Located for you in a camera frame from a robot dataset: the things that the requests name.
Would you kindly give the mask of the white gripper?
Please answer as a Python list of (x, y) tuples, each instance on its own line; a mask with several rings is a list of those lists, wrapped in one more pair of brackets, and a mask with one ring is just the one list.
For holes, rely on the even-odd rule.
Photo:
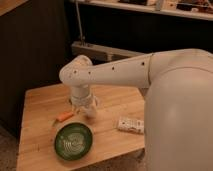
[(89, 85), (72, 86), (70, 100), (75, 107), (89, 108), (90, 106), (97, 105), (96, 97), (92, 93)]

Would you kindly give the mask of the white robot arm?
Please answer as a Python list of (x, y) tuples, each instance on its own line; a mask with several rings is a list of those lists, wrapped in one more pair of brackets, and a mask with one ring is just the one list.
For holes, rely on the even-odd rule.
[(213, 53), (180, 49), (94, 65), (79, 55), (59, 73), (85, 106), (93, 84), (145, 89), (147, 171), (213, 171)]

